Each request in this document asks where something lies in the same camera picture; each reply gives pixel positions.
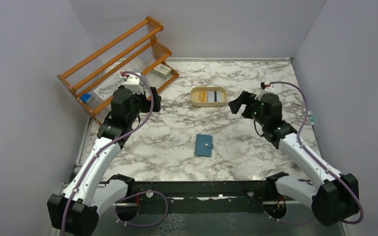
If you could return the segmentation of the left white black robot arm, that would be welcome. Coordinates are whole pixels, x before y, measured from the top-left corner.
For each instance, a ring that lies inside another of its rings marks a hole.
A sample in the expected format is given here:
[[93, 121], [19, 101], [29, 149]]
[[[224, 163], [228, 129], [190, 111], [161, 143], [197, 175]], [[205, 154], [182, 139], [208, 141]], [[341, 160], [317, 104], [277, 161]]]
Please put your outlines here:
[[103, 175], [129, 136], [135, 132], [132, 127], [141, 113], [149, 117], [160, 111], [161, 96], [155, 87], [149, 89], [150, 99], [145, 92], [137, 93], [125, 86], [119, 86], [113, 93], [111, 111], [98, 129], [97, 139], [87, 160], [71, 183], [60, 195], [52, 194], [47, 201], [52, 227], [62, 234], [90, 236], [102, 215], [116, 200], [129, 202], [134, 198], [132, 178], [114, 176], [103, 188], [98, 188]]

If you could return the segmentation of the blue leather card holder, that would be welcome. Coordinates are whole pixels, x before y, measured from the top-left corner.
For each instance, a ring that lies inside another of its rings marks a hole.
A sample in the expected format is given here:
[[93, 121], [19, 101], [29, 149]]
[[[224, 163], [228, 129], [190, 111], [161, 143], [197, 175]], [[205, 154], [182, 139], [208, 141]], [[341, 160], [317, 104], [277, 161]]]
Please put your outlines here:
[[213, 150], [213, 136], [205, 134], [197, 134], [195, 142], [195, 155], [211, 157]]

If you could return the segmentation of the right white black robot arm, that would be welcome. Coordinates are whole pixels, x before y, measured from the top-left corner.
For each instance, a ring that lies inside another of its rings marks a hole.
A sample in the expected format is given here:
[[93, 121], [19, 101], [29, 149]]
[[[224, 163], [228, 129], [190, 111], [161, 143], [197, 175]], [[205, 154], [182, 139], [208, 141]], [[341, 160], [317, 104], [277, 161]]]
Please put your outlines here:
[[324, 226], [360, 213], [357, 178], [342, 174], [304, 143], [299, 132], [283, 120], [282, 102], [276, 94], [267, 93], [257, 99], [255, 94], [243, 91], [228, 105], [233, 114], [245, 105], [242, 116], [257, 122], [262, 128], [262, 136], [293, 160], [311, 182], [296, 180], [287, 173], [272, 175], [267, 177], [264, 187], [268, 199], [293, 198], [311, 209]]

